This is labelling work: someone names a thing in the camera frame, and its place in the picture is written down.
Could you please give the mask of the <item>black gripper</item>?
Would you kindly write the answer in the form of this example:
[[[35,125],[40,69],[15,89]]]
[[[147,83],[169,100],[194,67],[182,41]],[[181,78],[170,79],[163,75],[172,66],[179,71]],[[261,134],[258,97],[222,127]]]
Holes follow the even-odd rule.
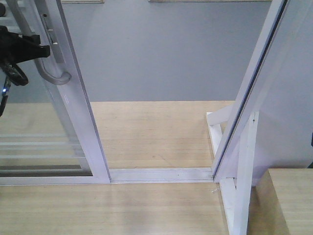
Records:
[[[32,60],[30,50],[34,49],[32,39],[22,34],[9,32],[6,26],[0,26],[0,63],[17,64]]]

